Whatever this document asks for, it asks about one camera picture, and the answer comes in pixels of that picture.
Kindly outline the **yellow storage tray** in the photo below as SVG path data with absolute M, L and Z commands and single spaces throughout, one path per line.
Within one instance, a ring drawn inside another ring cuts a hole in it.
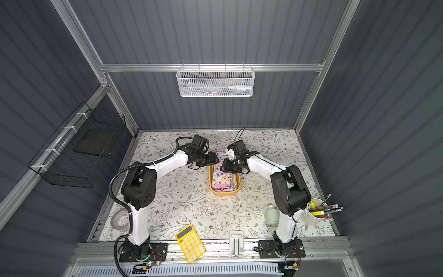
M 239 174 L 225 173 L 219 165 L 210 166 L 210 189 L 216 196 L 232 196 L 241 189 Z

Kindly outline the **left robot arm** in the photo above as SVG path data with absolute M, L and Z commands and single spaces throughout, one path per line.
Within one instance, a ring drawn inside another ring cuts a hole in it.
M 179 167 L 196 165 L 197 170 L 217 164 L 219 159 L 209 147 L 209 140 L 200 135 L 178 137 L 172 153 L 152 162 L 135 162 L 116 173 L 109 183 L 108 195 L 129 215 L 128 234 L 117 241 L 124 239 L 124 246 L 138 256 L 150 252 L 150 234 L 145 224 L 157 181 Z

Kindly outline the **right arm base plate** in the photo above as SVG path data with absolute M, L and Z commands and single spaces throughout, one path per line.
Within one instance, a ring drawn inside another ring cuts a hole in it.
M 253 250 L 259 254 L 261 259 L 301 259 L 306 257 L 303 243 L 299 239 L 283 244 L 274 240 L 260 240 Z

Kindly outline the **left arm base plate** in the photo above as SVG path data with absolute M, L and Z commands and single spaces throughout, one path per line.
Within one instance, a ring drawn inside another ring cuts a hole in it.
M 144 243 L 136 246 L 130 242 L 124 242 L 117 251 L 118 261 L 122 263 L 164 262 L 168 246 L 167 243 Z

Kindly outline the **pink cat sticker sheet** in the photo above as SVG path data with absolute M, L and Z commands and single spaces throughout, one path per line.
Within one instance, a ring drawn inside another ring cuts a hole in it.
M 228 156 L 224 152 L 217 152 L 216 154 L 219 158 L 219 163 L 213 166 L 213 173 L 210 178 L 211 188 L 218 193 L 233 192 L 236 188 L 234 174 L 224 173 L 220 170 L 220 166 Z

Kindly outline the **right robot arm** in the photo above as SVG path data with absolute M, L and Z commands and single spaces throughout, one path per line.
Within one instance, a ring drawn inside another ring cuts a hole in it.
M 272 162 L 257 151 L 248 150 L 242 140 L 230 144 L 226 154 L 228 158 L 223 161 L 221 171 L 232 174 L 255 172 L 271 182 L 274 202 L 280 212 L 279 223 L 273 233 L 273 244 L 276 252 L 281 255 L 294 244 L 296 224 L 311 201 L 310 190 L 299 167 Z

